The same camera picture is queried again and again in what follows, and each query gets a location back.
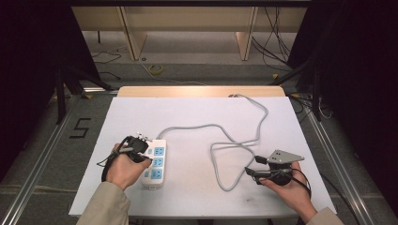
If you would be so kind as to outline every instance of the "aluminum rail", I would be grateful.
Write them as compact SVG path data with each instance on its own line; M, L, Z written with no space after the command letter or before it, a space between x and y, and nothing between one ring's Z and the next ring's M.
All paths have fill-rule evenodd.
M66 116L59 125L55 126L55 129L49 141L47 141L43 151L41 152L32 172L29 173L29 176L21 187L17 197L14 199L13 203L9 207L6 216L1 223L2 225L17 224L19 218L23 213L24 208L27 205L27 202L29 201L35 189L36 184L38 183L38 180L43 174L46 165L53 154L53 151L56 149L56 146L65 130L65 127L68 124L70 115L72 114L73 109L75 108L79 99L80 96L72 96L70 98L69 108Z
M318 122L312 112L309 114L309 117L311 124L313 125L313 128L316 132L316 135L318 136L319 141L322 143L325 153L328 156L329 162L333 170L336 172L340 184L342 185L346 198L350 202L360 224L361 225L375 224L365 202L360 196L360 193L358 192L347 170L345 169L343 162L340 160L340 157L337 154L336 149L331 143L331 140L328 136L328 133L325 131L322 122Z

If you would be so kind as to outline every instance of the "power cord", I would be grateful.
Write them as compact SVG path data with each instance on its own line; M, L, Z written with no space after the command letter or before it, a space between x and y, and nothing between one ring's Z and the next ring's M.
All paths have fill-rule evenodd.
M214 146L216 145L232 145L229 147L225 147L223 149L229 149L229 148L233 148L233 147L239 147L242 148L243 150L246 150L248 152L250 152L252 154L251 159L247 162L246 167L248 167L254 160L255 157L255 153L254 151L249 147L250 145L252 145L254 142L257 142L260 139L260 133L261 133L261 125L263 124L264 120L266 119L267 115L268 115L268 109L263 106L262 104L260 104L259 102L249 98L249 97L245 97L241 94L235 94L232 95L233 98L235 97L243 97L246 98L247 100L249 100L253 105L256 105L257 107L261 108L264 111L264 115L263 117L260 119L258 125L257 125L257 130L256 130L256 136L252 139L252 140L248 140L248 141L243 141L243 142L237 142L235 141L229 134L228 132L220 125L217 124L207 124L207 125L202 125L202 126L196 126L196 127L169 127L164 129L163 131L160 132L160 134L158 135L157 139L161 139L162 135L166 132L172 131L172 130L179 130L179 129L199 129L199 128L209 128L209 127L215 127L215 128L219 128L223 134L228 138L228 140L230 142L215 142L212 143L210 145L210 155L211 155L211 161L213 163L213 167L214 167L214 172L216 174L216 179L217 179L217 183L219 184L220 188L224 191L230 191L232 189L235 188L235 186L237 185L237 183L239 182L240 178L242 177L242 175L245 173L245 169L243 167L242 171L239 173L239 176L236 178L236 180L234 181L234 183L232 184L231 187L225 187L222 184L222 181L220 180L220 176L219 176L219 169L218 169L218 165L217 165L217 160L214 157L213 151L215 150Z
M196 83L196 84L200 84L203 86L207 86L207 84L202 83L202 82L178 82L178 81L173 81L173 80L168 80L168 79L162 79L162 78L156 78L153 76L153 74L148 70L148 68L146 68L146 66L144 66L143 63L141 63L141 66L143 66L143 68L145 69L145 71L149 74L149 76L151 76L154 80L158 80L158 81L163 81L163 82L171 82L171 83L179 83L179 84L186 84L186 83Z

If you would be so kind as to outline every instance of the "power strip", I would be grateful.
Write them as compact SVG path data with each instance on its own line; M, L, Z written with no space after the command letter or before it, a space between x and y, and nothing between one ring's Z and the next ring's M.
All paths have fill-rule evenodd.
M166 162L166 140L147 142L148 148L143 154L152 158L152 164L141 175L141 183L149 189L157 189L164 183L164 166Z

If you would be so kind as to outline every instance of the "gray cable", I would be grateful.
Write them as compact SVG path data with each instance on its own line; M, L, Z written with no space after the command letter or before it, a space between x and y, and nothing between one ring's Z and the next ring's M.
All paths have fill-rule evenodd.
M172 131L172 130L178 130L178 129L199 129L199 128L208 128L208 127L216 127L222 130L222 132L224 133L224 135L228 138L229 142L215 142L212 145L210 145L210 155L211 155L211 161L213 163L213 167L214 167L214 173L216 174L216 179L217 179L217 183L219 184L220 188L224 191L230 191L232 189L234 189L237 186L237 183L239 182L240 178L242 177L242 175L245 173L245 170L242 169L242 171L239 173L239 176L237 177L237 179L234 181L233 185L231 187L225 187L222 184L222 181L220 180L220 176L219 176L219 169L217 166L217 161L216 158L214 157L213 154L213 150L214 150L214 146L215 145L220 145L220 144L224 144L224 145L234 145L235 147L240 147L243 148L244 150L249 151L250 153L252 153L252 158L249 160L249 162L246 164L246 167L249 166L255 157L255 153L254 151L248 147L247 144L249 145L253 145L252 143L257 142L260 139L260 132L261 132L261 125L263 124L264 120L266 119L267 115L268 115L268 109L263 106L262 104L260 104L259 102L249 98L249 97L245 97L241 94L235 94L233 95L233 97L244 97L246 99L248 99L252 104L257 105L258 107L260 107L263 111L264 111L264 116L261 118L260 122L257 125L257 131L256 131L256 136L254 139L252 140L248 140L248 141L244 141L244 142L236 142L229 134L228 132L220 125L217 124L207 124L207 125L202 125L202 126L195 126L195 127L169 127L164 129L157 137L157 139L161 139L162 135L168 131Z

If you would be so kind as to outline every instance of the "floor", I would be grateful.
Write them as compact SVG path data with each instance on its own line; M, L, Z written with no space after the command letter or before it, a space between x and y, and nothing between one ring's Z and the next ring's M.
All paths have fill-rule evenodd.
M265 43L269 34L254 34L260 43ZM105 82L120 84L125 78L118 80L115 76L123 74L111 73L115 71L128 71L126 65L134 65L136 70L143 72L144 82L156 80L158 77L145 73L143 66L148 65L178 65L181 74L193 74L190 70L207 68L207 71L219 66L233 69L263 67L271 65L273 69L265 75L264 79L271 81L274 76L282 76L286 71L277 69L286 67L278 60L264 58L263 54L251 46L248 61L242 61L238 53L237 41L233 33L193 33L193 32L151 32L148 34L140 60L132 61L127 51L127 44L123 33L100 32L100 43L97 32L84 32L87 45L92 52L94 61ZM283 34L283 42L287 48L291 48L295 34ZM283 58L279 48L279 42L273 38L268 43L268 49ZM213 83L227 83L225 76L229 74L214 74L221 79ZM205 83L207 77L190 76L190 82ZM295 90L295 81L292 79L282 85L286 93ZM92 83L83 82L85 87L96 87ZM53 98L48 108L43 113L42 120L26 150L20 154L5 180L0 185L0 218L6 217L8 209L16 204L25 186L30 173L37 167L38 160L45 161L45 167L38 170L38 181L33 186L32 195L21 204L18 224L75 224L77 218L70 217L68 211L73 203L76 189L80 184L81 177L87 161L90 159L92 146L95 144L100 133L106 109L115 93L85 95L83 98L70 96L68 110L73 112L73 118L90 118L83 120L81 126L90 127L84 140L72 140L70 136L81 134L74 130L76 123L67 121L64 127L57 126L56 121L56 98ZM297 111L300 104L292 101ZM323 114L322 123L316 123L311 112L303 110L298 113L298 120L306 136L306 140L312 150L319 171L326 175L338 189L343 192L351 203L359 203L359 209L354 208L354 213L360 218L361 224L398 224L396 216L392 213L379 193L376 185L372 182L366 170L355 158L355 151L351 149L349 140L346 139L344 131L341 130L338 121L326 110ZM325 181L330 197L338 210L338 216L345 224L355 224L353 213L344 204L339 192ZM265 219L253 220L216 220L215 224L268 224ZM273 219L274 224L295 224L292 218Z

